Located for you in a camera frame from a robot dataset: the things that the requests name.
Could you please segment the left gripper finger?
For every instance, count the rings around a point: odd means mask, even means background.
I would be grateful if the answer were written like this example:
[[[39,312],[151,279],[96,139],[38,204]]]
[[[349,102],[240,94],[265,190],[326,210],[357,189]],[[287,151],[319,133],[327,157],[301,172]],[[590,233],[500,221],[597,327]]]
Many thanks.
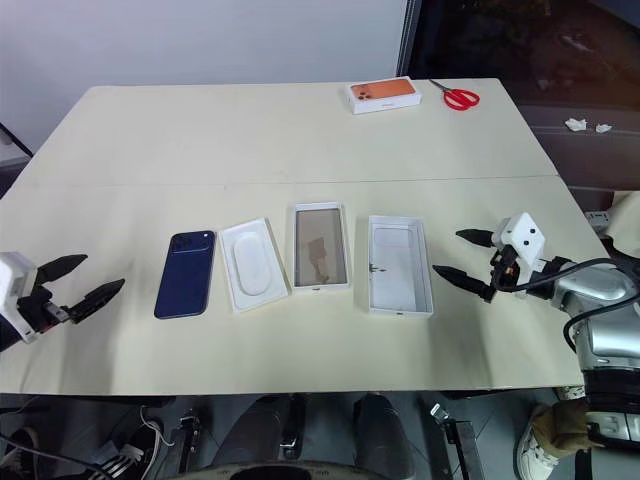
[[[41,288],[44,284],[54,282],[77,268],[88,258],[86,254],[74,254],[59,257],[52,260],[36,270],[34,290]]]
[[[66,308],[69,321],[78,324],[106,306],[125,284],[125,279],[105,283],[89,292],[83,300]]]

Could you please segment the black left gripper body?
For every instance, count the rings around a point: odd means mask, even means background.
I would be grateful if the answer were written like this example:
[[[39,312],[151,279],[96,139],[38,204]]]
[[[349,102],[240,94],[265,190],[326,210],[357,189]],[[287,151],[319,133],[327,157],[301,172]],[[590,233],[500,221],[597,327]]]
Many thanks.
[[[45,333],[70,319],[69,313],[63,307],[51,301],[52,296],[48,289],[36,287],[30,295],[17,300],[18,312],[35,333]]]

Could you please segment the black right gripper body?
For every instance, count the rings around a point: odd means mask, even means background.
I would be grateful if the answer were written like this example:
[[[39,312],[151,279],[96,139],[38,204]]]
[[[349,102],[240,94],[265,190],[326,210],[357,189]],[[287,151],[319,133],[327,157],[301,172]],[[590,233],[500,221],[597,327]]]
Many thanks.
[[[497,292],[515,293],[520,277],[518,254],[512,246],[497,249],[490,260],[489,292],[494,296]]]

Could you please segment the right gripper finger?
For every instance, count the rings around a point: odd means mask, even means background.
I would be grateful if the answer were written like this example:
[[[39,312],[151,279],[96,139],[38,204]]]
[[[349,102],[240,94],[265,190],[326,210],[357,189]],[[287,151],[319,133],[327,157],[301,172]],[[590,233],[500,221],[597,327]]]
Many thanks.
[[[496,289],[493,286],[479,279],[470,277],[462,270],[444,265],[434,265],[433,269],[444,280],[457,288],[480,297],[486,303],[490,303],[496,294]]]
[[[494,233],[482,229],[462,229],[455,232],[455,235],[463,240],[484,248],[494,248]]]

